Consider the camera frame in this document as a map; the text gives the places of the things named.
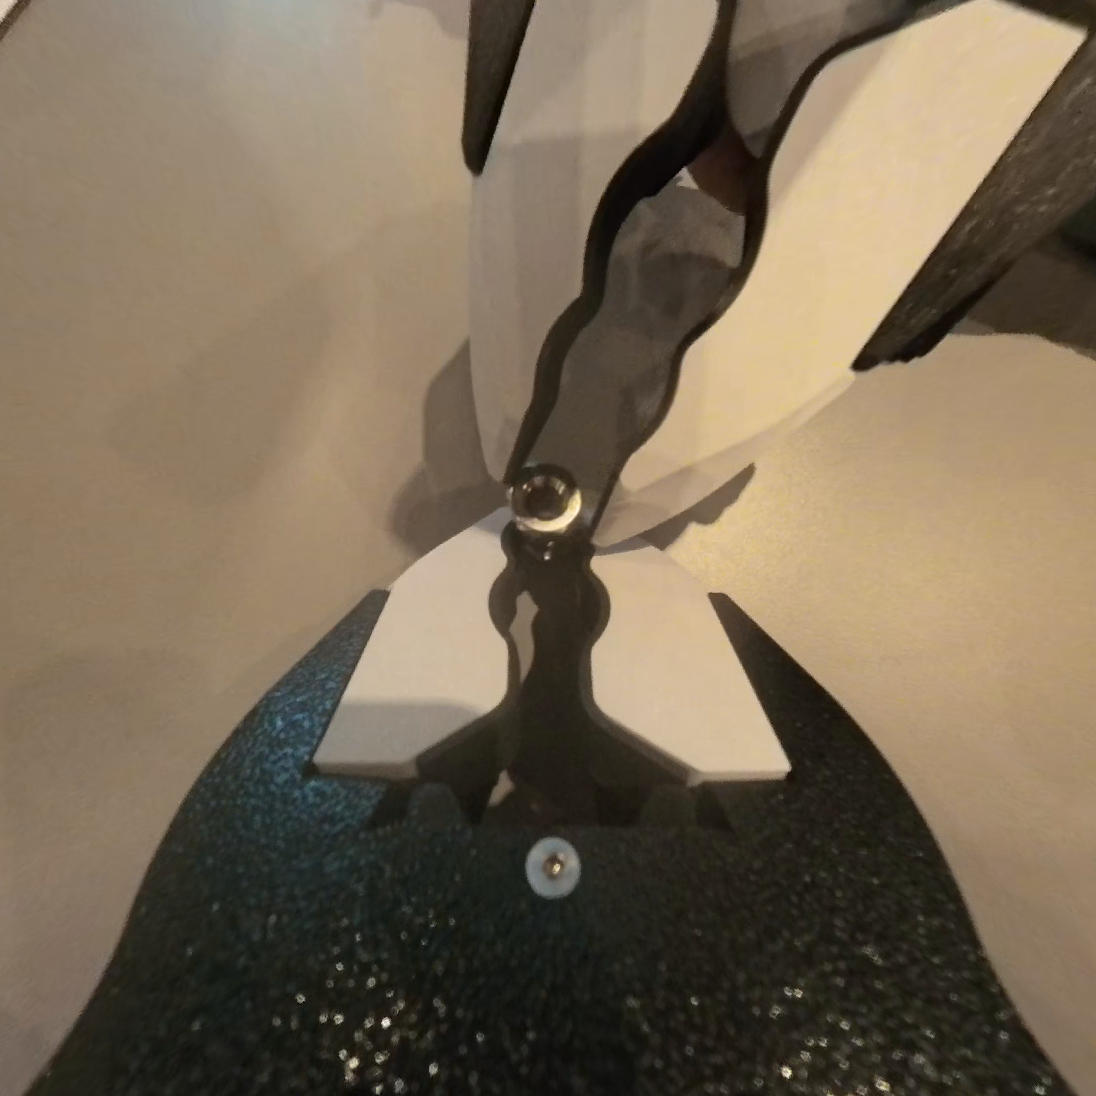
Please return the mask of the silver metal bolt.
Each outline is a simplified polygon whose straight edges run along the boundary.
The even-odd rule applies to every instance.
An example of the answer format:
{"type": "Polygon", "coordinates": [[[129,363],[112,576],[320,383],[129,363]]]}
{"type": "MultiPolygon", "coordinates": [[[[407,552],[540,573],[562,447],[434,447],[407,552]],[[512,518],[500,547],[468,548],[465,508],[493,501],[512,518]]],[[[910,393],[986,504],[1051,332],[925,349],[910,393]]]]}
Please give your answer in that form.
{"type": "Polygon", "coordinates": [[[506,488],[515,540],[540,561],[588,538],[583,492],[571,473],[551,463],[523,467],[506,488]]]}

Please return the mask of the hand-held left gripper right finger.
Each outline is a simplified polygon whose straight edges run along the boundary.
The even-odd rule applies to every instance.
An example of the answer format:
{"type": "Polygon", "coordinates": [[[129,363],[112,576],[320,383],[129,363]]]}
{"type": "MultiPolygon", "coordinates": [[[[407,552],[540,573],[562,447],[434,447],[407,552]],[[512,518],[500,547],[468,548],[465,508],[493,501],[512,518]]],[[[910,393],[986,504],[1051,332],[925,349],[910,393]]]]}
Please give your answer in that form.
{"type": "Polygon", "coordinates": [[[773,782],[789,761],[701,584],[649,544],[598,552],[597,709],[684,782],[773,782]]]}

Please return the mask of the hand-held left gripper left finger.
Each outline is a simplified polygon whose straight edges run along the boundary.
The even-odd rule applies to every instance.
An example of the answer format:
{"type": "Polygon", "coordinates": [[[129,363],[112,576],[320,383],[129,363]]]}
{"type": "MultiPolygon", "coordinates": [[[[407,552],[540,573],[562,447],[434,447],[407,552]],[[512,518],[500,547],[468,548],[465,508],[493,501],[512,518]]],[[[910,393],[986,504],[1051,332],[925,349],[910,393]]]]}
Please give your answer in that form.
{"type": "Polygon", "coordinates": [[[417,778],[417,761],[485,717],[508,689],[489,616],[510,518],[486,516],[395,580],[313,762],[326,777],[417,778]]]}

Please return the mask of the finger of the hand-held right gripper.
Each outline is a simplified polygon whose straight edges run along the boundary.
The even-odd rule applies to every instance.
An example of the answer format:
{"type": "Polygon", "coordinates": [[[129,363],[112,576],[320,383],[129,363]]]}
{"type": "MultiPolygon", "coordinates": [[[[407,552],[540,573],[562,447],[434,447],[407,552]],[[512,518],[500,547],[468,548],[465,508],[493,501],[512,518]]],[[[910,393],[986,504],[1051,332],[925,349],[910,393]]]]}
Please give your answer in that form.
{"type": "Polygon", "coordinates": [[[469,355],[487,473],[510,482],[536,372],[579,315],[611,178],[667,123],[717,3],[472,3],[469,355]]]}
{"type": "Polygon", "coordinates": [[[596,544],[683,513],[851,385],[872,330],[1082,43],[1012,4],[940,7],[801,77],[765,150],[743,286],[684,351],[596,544]]]}

